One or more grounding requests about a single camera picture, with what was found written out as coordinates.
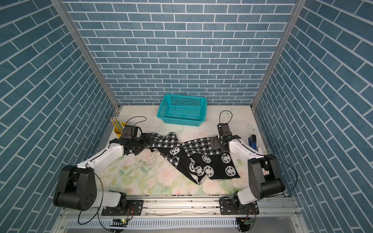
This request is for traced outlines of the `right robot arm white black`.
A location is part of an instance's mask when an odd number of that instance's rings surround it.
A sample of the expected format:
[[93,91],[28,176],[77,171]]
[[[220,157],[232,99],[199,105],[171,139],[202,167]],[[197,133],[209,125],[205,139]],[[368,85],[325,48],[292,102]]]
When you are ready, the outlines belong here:
[[211,145],[246,159],[248,166],[248,186],[235,192],[232,198],[219,200],[222,215],[257,215],[257,201],[285,191],[279,160],[275,156],[255,150],[238,136],[212,137]]

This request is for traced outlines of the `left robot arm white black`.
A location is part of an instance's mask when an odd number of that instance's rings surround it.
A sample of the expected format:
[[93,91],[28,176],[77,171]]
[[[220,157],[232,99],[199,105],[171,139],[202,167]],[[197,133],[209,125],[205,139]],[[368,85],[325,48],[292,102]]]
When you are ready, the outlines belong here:
[[53,204],[57,207],[87,211],[102,209],[103,216],[139,216],[142,200],[127,200],[124,192],[104,191],[97,188],[100,173],[124,155],[138,155],[153,143],[150,134],[138,138],[116,138],[109,145],[87,160],[62,168],[56,185]]

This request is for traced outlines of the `black white smiley scarf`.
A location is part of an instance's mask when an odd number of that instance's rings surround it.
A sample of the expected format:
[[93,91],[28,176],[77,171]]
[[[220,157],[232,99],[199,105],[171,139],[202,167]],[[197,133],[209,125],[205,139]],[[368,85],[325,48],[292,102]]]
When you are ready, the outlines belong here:
[[174,132],[166,136],[150,134],[152,152],[160,155],[179,172],[195,184],[202,184],[206,178],[229,180],[239,178],[230,152],[213,148],[211,138],[199,138],[181,143]]

